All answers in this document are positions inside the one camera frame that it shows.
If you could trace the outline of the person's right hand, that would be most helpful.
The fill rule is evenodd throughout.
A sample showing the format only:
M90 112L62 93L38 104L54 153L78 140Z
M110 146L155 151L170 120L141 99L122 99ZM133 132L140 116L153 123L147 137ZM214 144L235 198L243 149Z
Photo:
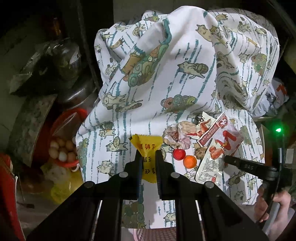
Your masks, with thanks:
M268 205L263 198L264 190L265 190L264 186L261 185L257 191L258 197L254 206L254 218L256 221L259 221L259 222L266 221L271 214L271 211L270 211L270 214L267 214ZM281 191L280 193L276 193L274 195L273 204L279 205L277 216L274 221L276 224L278 223L284 224L290 221L290 217L289 217L290 201L291 201L291 195L285 190Z

